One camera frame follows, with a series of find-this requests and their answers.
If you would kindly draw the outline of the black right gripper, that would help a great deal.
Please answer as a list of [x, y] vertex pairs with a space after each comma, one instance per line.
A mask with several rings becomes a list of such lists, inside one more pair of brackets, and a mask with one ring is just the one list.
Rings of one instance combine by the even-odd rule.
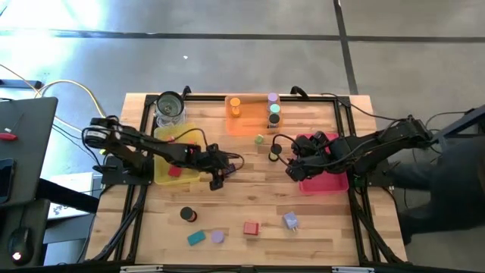
[[320, 168], [325, 171], [332, 171], [329, 166], [331, 161], [330, 153], [326, 151], [326, 144], [329, 138], [322, 131], [312, 135], [299, 134], [293, 144], [293, 170], [310, 171], [312, 168]]

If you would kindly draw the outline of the black-capped hourglass green sand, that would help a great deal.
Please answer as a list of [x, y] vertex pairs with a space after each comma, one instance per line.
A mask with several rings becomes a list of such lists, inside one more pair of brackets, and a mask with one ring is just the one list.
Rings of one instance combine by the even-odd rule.
[[280, 144], [275, 143], [271, 145], [270, 152], [268, 154], [268, 159], [272, 162], [277, 162], [280, 158], [280, 153], [282, 152], [282, 147]]

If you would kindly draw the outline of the pink plastic bin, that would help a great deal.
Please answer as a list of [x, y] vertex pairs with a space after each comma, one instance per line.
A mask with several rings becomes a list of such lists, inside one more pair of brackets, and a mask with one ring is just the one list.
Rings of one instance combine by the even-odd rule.
[[[311, 141], [312, 133], [298, 134], [296, 142], [302, 145], [303, 155], [314, 155], [316, 148]], [[310, 179], [299, 181], [299, 190], [304, 195], [325, 195], [344, 193], [349, 183], [346, 173], [331, 174], [323, 172]]]

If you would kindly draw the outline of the orange plastic bin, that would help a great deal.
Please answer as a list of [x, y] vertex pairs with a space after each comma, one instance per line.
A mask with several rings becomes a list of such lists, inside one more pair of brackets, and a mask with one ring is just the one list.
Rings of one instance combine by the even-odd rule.
[[[242, 94], [227, 96], [224, 101], [227, 133], [229, 135], [239, 137], [279, 133], [280, 128], [283, 126], [283, 114], [280, 96], [277, 102], [269, 102], [268, 94]], [[233, 97], [237, 97], [241, 101], [241, 115], [238, 118], [235, 118], [230, 114], [230, 100]], [[280, 123], [279, 127], [277, 128], [268, 128], [268, 117], [271, 114], [268, 108], [274, 103], [277, 103], [280, 106]]]

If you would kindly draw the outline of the yellow plastic bin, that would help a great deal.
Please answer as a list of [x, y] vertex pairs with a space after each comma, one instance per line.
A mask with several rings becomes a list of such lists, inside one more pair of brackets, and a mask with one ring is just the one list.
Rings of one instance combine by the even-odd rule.
[[[196, 128], [194, 123], [180, 124], [171, 127], [158, 127], [154, 131], [154, 137], [159, 140], [168, 140], [169, 137], [178, 137], [182, 133], [190, 129]], [[202, 134], [193, 130], [188, 132], [184, 136], [177, 139], [177, 143], [190, 143], [190, 144], [202, 144], [204, 140]], [[173, 186], [178, 184], [190, 184], [200, 181], [200, 173], [198, 171], [182, 168], [182, 173], [179, 177], [170, 177], [167, 173], [171, 164], [169, 164], [161, 156], [154, 156], [154, 182], [157, 185]]]

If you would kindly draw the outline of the teal rectangular block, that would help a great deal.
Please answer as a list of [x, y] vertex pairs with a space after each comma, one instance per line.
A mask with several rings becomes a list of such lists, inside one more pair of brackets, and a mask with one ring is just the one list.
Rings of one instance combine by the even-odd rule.
[[187, 237], [187, 241], [188, 241], [188, 244], [190, 246], [194, 246], [197, 243], [201, 243], [205, 239], [206, 239], [206, 236], [205, 236], [205, 232], [203, 230], [196, 231], [195, 233], [190, 234]]

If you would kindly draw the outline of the white paper sheet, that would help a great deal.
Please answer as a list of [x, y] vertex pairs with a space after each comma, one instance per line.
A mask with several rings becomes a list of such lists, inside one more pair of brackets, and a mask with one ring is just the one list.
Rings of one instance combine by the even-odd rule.
[[[93, 173], [85, 172], [78, 174], [62, 174], [51, 176], [49, 180], [59, 186], [66, 187], [70, 190], [92, 195]], [[57, 203], [51, 203], [48, 211], [48, 220], [57, 220], [62, 218], [72, 218], [87, 215], [87, 212], [73, 209]]]

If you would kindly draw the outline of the grey metal stand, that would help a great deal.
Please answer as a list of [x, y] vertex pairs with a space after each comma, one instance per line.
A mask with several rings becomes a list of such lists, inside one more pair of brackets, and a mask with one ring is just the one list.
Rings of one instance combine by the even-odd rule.
[[[476, 127], [476, 133], [462, 133], [469, 127]], [[445, 138], [471, 138], [485, 136], [485, 104], [467, 111], [457, 121], [435, 133], [433, 140]]]

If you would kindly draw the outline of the black side desk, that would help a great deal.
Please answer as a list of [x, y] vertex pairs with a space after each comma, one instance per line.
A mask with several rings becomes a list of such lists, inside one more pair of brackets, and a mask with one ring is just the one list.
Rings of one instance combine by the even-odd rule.
[[18, 269], [8, 251], [11, 234], [28, 228], [31, 259], [23, 267], [42, 265], [43, 239], [50, 203], [95, 213], [99, 200], [41, 178], [58, 100], [53, 97], [0, 102], [0, 130], [11, 128], [15, 141], [0, 140], [0, 160], [15, 161], [11, 194], [0, 203], [0, 271]]

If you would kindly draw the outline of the black floor strip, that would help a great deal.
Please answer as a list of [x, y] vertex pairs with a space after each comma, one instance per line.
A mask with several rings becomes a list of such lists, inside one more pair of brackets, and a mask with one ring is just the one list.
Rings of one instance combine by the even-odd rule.
[[0, 79], [0, 87], [4, 88], [18, 88], [18, 89], [29, 89], [31, 87], [35, 89], [42, 88], [43, 83], [38, 80], [6, 80]]

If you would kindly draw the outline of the black computer mouse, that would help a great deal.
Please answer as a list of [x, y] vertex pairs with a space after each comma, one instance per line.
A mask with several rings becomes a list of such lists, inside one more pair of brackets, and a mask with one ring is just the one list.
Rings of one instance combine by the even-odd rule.
[[15, 229], [7, 245], [8, 255], [15, 265], [26, 265], [33, 257], [32, 231], [28, 227]]

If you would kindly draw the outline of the black aluminium rig frame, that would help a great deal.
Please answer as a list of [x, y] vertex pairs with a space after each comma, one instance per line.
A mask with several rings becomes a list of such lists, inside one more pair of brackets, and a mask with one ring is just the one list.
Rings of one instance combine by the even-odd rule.
[[[285, 166], [268, 160], [271, 136], [256, 145], [254, 136], [226, 135], [228, 94], [190, 94], [188, 121], [202, 128], [209, 143], [237, 152], [245, 165], [224, 188], [210, 191], [211, 176], [203, 182], [178, 186], [151, 185], [139, 233], [135, 262], [174, 265], [357, 265], [358, 254], [347, 193], [305, 196], [284, 173]], [[339, 125], [331, 102], [296, 99], [283, 103], [281, 133], [295, 137], [322, 130], [337, 133]], [[116, 186], [103, 194], [95, 217], [86, 258], [94, 258], [114, 235], [124, 209], [127, 187]], [[393, 198], [381, 188], [368, 191], [375, 228], [402, 260], [407, 260]], [[184, 206], [198, 219], [180, 217]], [[283, 214], [295, 212], [296, 231], [283, 224]], [[243, 234], [246, 222], [259, 224], [258, 236]], [[204, 231], [207, 239], [190, 246], [187, 237]], [[211, 242], [212, 231], [223, 231], [223, 243]]]

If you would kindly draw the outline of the lavender wall charger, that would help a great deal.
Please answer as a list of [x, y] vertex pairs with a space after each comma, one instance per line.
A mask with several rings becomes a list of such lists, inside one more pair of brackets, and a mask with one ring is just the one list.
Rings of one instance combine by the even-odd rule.
[[283, 221], [289, 230], [296, 231], [298, 229], [299, 220], [294, 212], [288, 212], [284, 214]]

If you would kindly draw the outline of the large red wall charger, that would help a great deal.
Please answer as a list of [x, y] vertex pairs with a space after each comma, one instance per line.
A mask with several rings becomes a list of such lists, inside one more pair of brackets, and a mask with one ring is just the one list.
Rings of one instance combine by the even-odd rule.
[[257, 222], [246, 221], [243, 225], [242, 232], [245, 235], [258, 236], [260, 233], [260, 224]]

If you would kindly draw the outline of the white frame bracket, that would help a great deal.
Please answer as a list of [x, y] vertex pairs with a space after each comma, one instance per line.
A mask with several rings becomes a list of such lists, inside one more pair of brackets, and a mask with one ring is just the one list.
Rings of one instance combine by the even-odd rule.
[[157, 273], [163, 271], [162, 265], [130, 265], [122, 266], [119, 273]]
[[351, 266], [334, 266], [331, 268], [332, 273], [375, 273], [374, 268], [351, 267]]

